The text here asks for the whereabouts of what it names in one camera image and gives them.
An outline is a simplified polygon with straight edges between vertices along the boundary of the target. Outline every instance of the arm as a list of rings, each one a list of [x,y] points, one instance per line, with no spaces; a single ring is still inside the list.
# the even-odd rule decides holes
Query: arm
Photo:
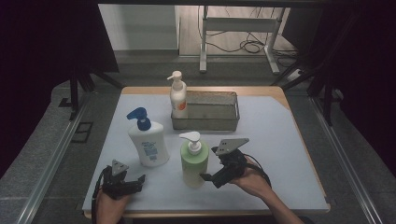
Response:
[[[122,217],[130,195],[122,196],[119,200],[113,200],[102,190],[99,190],[97,199],[97,224],[116,224]]]
[[[247,162],[254,164],[250,158]],[[245,173],[230,183],[237,185],[246,193],[256,196],[267,204],[278,223],[303,223],[289,208],[277,197],[268,183],[259,172],[246,168]]]

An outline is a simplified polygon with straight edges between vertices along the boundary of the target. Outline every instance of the person's left hand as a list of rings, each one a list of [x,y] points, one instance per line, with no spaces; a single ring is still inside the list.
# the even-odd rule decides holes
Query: person's left hand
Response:
[[[131,195],[125,195],[118,200],[114,200],[100,189],[96,202],[97,224],[117,224],[130,198]]]

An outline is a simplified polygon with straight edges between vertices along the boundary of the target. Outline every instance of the wooden floor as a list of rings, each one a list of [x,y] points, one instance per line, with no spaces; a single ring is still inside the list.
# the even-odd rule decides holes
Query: wooden floor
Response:
[[[274,49],[295,49],[294,46],[283,38],[282,31],[286,19],[289,15],[289,9],[285,10],[283,22],[279,29],[276,38]],[[210,7],[208,10],[208,17],[223,17],[223,18],[276,18],[280,8],[260,8],[260,7]],[[180,56],[197,56],[200,54],[201,35],[202,35],[202,17],[204,13],[203,7],[180,6],[180,42],[179,55]],[[240,48],[240,43],[249,40],[259,39],[262,43],[268,43],[271,34],[267,33],[252,33],[249,35],[246,32],[227,32],[219,34],[220,32],[207,32],[206,43],[212,43],[225,50],[236,50]],[[206,45],[208,55],[264,55],[263,50],[254,54],[246,50],[238,50],[235,52],[227,52],[225,50]],[[247,46],[249,51],[256,51],[255,46]]]

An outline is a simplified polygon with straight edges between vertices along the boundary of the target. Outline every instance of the white wall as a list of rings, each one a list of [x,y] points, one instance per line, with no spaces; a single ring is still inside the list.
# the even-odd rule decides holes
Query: white wall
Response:
[[[99,4],[114,50],[178,49],[177,6]]]

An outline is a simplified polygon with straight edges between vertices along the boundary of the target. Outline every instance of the pump bottle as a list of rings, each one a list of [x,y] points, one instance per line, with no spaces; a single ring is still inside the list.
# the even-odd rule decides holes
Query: pump bottle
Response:
[[[199,188],[205,182],[200,174],[206,173],[209,148],[200,141],[198,132],[181,133],[179,137],[187,139],[180,149],[184,183],[191,188]]]
[[[163,138],[163,126],[147,118],[144,107],[138,107],[127,115],[127,119],[137,119],[137,125],[128,134],[134,142],[139,160],[144,166],[158,166],[169,160]]]
[[[187,108],[187,86],[186,83],[181,80],[181,72],[175,71],[172,76],[168,78],[173,79],[172,88],[170,92],[171,104],[172,104],[172,118],[173,119],[186,119],[188,117]]]

